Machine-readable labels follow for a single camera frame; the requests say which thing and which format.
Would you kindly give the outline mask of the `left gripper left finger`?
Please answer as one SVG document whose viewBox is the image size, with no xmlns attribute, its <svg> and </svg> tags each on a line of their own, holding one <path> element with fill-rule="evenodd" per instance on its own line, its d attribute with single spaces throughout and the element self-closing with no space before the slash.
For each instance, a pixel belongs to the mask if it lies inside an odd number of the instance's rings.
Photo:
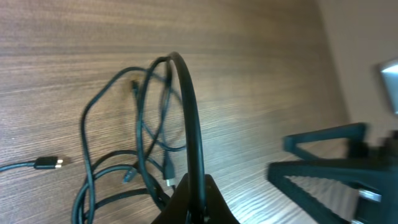
<svg viewBox="0 0 398 224">
<path fill-rule="evenodd" d="M 153 224 L 239 224 L 210 174 L 205 175 L 205 209 L 197 219 L 195 215 L 198 215 L 199 212 L 195 210 L 197 206 L 191 202 L 188 183 L 188 174 L 185 174 L 166 208 L 156 217 Z"/>
</svg>

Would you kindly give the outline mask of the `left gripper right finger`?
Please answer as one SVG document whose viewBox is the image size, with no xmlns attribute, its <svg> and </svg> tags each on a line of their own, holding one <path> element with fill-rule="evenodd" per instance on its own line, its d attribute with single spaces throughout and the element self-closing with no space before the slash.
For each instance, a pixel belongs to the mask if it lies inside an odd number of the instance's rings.
<svg viewBox="0 0 398 224">
<path fill-rule="evenodd" d="M 397 223 L 397 131 L 379 147 L 365 141 L 365 123 L 286 136 L 283 147 L 299 159 L 269 164 L 267 179 L 318 223 L 345 223 L 315 197 L 289 180 L 290 176 L 316 177 L 340 181 L 359 190 L 352 223 Z M 299 147 L 300 143 L 330 139 L 347 140 L 344 159 L 324 159 Z"/>
</svg>

